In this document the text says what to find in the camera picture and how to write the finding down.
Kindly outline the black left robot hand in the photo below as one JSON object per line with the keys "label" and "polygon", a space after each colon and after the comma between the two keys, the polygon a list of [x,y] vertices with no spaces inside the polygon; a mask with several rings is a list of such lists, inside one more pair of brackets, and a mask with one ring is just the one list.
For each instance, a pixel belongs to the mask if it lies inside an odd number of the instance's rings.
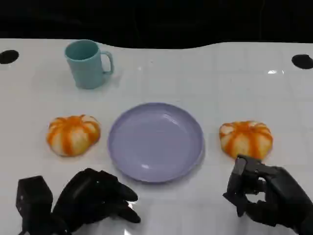
{"label": "black left robot hand", "polygon": [[141,218],[129,207],[129,202],[137,200],[138,195],[119,182],[116,176],[86,168],[67,183],[52,214],[70,233],[108,217],[119,217],[138,224]]}

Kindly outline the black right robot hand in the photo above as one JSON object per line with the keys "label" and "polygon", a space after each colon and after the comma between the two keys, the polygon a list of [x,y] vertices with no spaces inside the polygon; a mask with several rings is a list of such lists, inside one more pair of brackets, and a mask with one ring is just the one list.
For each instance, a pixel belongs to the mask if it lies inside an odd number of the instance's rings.
{"label": "black right robot hand", "polygon": [[313,233],[313,203],[282,167],[238,155],[223,196],[238,217],[246,214],[257,223],[282,225],[298,235]]}

